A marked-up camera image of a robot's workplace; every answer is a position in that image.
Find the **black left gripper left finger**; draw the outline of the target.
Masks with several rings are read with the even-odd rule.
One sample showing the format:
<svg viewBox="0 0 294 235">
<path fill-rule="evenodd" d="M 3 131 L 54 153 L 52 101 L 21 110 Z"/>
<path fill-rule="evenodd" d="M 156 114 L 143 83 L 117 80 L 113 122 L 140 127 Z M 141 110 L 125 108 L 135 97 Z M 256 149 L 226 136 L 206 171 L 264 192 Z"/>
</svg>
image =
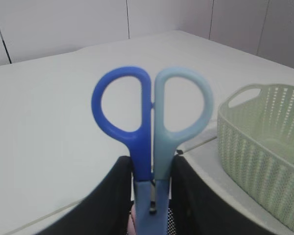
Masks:
<svg viewBox="0 0 294 235">
<path fill-rule="evenodd" d="M 117 159 L 101 183 L 40 235 L 125 235 L 131 203 L 132 160 Z"/>
</svg>

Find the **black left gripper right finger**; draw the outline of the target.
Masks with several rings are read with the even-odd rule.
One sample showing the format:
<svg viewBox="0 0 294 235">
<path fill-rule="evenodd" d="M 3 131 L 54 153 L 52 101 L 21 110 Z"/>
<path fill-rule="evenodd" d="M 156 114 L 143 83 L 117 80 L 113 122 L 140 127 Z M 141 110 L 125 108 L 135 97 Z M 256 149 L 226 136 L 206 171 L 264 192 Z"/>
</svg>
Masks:
<svg viewBox="0 0 294 235">
<path fill-rule="evenodd" d="M 282 235 L 284 225 L 248 196 L 212 161 L 198 166 L 175 155 L 171 202 L 179 235 Z"/>
</svg>

